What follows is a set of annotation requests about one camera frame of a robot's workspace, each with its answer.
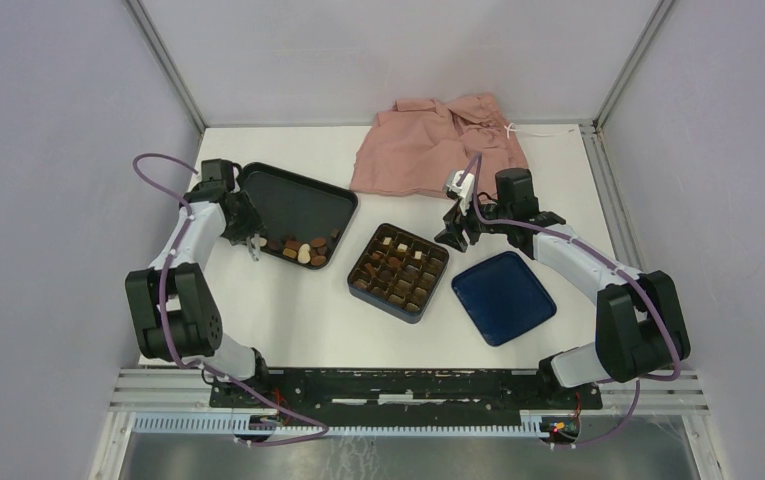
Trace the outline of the blue chocolate box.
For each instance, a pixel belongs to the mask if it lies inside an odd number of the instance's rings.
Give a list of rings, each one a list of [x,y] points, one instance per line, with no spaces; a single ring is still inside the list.
[[[450,259],[441,245],[380,224],[347,276],[350,294],[408,324],[418,323]]]

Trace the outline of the silver metal tongs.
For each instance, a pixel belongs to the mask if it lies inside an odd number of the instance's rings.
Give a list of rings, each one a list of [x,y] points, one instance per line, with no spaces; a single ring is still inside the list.
[[[259,262],[261,259],[261,253],[262,253],[261,241],[262,241],[262,238],[260,237],[253,237],[247,241],[248,252],[251,259],[254,262]]]

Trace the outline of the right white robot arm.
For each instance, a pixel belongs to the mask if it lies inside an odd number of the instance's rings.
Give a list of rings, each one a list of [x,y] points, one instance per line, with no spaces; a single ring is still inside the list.
[[[673,279],[645,273],[606,256],[565,219],[540,208],[525,168],[495,176],[496,199],[482,202],[477,167],[452,172],[443,187],[454,200],[438,243],[464,252],[483,234],[503,235],[531,260],[561,275],[596,307],[592,342],[543,359],[535,382],[549,408],[570,401],[576,387],[598,381],[672,381],[691,345]]]

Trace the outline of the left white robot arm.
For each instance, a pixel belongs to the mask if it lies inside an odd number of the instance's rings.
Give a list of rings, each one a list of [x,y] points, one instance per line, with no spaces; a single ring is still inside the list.
[[[141,355],[181,368],[210,372],[248,407],[264,405],[272,381],[260,352],[244,346],[223,329],[204,269],[221,239],[260,257],[265,229],[249,195],[240,186],[242,168],[223,159],[204,161],[199,182],[178,202],[177,223],[148,267],[124,281]]]

